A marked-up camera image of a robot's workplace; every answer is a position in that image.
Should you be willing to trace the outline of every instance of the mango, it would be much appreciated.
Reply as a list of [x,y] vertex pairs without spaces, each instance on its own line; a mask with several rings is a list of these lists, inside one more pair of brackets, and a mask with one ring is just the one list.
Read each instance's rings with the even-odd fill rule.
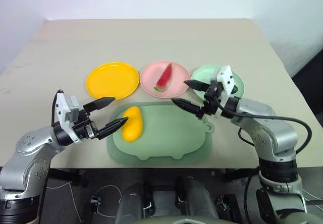
[[126,142],[136,141],[143,131],[143,120],[140,108],[133,106],[128,108],[123,117],[129,117],[126,123],[122,126],[122,137]]

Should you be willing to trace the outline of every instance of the wall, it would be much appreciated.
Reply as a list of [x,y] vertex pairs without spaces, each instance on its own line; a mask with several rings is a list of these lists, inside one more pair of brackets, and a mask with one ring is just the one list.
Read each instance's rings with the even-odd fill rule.
[[0,73],[45,19],[252,18],[288,73],[323,47],[323,0],[0,0]]

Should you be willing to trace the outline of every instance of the green cutting board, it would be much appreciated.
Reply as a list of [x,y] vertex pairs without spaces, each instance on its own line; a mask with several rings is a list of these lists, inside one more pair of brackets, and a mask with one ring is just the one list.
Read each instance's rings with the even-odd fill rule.
[[126,104],[116,110],[113,118],[122,117],[124,111],[132,106],[141,110],[143,133],[132,143],[123,140],[121,130],[108,137],[108,153],[116,162],[194,163],[204,160],[210,153],[214,125],[205,119],[198,120],[171,102]]

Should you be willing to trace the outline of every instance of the table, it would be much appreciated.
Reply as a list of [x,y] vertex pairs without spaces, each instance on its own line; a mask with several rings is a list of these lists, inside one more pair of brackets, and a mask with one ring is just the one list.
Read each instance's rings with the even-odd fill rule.
[[[0,165],[10,158],[24,133],[50,122],[54,93],[62,88],[80,105],[93,99],[87,75],[98,65],[124,61],[141,71],[157,60],[173,60],[191,72],[202,65],[231,65],[245,82],[244,97],[271,105],[277,115],[299,118],[313,130],[309,146],[298,156],[300,167],[323,165],[323,131],[262,32],[247,19],[229,20],[61,20],[46,21],[0,77]],[[192,90],[183,96],[198,102]],[[92,118],[103,127],[120,104],[161,101],[141,87]],[[210,157],[200,164],[163,167],[247,168],[257,165],[255,150],[237,136],[228,119],[208,117],[215,125]],[[299,144],[306,137],[293,124]],[[55,156],[54,168],[115,168],[105,140],[84,140]]]

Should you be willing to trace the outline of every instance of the yellow plate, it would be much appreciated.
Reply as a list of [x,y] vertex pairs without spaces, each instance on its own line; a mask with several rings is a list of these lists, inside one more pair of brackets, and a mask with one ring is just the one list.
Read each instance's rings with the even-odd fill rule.
[[139,84],[137,70],[123,62],[111,62],[94,69],[86,79],[86,89],[94,98],[123,99],[132,94]]

